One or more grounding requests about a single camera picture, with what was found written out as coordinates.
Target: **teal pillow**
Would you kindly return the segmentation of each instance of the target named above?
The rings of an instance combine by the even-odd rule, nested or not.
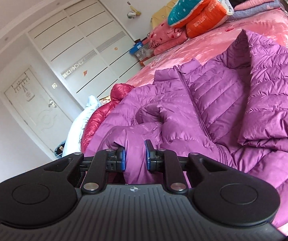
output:
[[[168,24],[181,28],[200,14],[206,5],[206,0],[179,0],[168,16]]]

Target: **door handle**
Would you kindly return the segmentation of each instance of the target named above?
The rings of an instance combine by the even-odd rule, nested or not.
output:
[[[52,99],[49,100],[48,108],[50,108],[50,106],[53,106],[54,108],[57,108],[57,105],[53,102]]]

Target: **metal screw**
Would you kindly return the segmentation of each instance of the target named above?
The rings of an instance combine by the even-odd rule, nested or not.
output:
[[[99,188],[99,185],[97,183],[90,182],[90,183],[84,184],[83,187],[86,190],[94,191],[94,190],[97,190]]]
[[[183,191],[186,189],[186,186],[183,183],[173,183],[171,189],[175,191]]]

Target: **purple down jacket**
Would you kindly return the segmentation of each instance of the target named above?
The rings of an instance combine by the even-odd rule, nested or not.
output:
[[[222,54],[159,70],[133,89],[88,145],[126,148],[127,183],[159,182],[146,169],[144,140],[179,156],[198,152],[272,184],[273,224],[288,222],[288,49],[243,30]]]

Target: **pink bedspread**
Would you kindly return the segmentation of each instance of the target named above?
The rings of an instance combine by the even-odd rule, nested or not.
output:
[[[288,48],[288,17],[279,9],[270,10],[247,19],[225,23],[158,55],[153,62],[145,66],[127,83],[135,87],[151,84],[156,70],[171,68],[174,65],[188,62],[192,58],[196,58],[201,64],[204,64],[225,51],[242,29],[270,37]],[[288,235],[288,223],[280,227],[279,230]]]

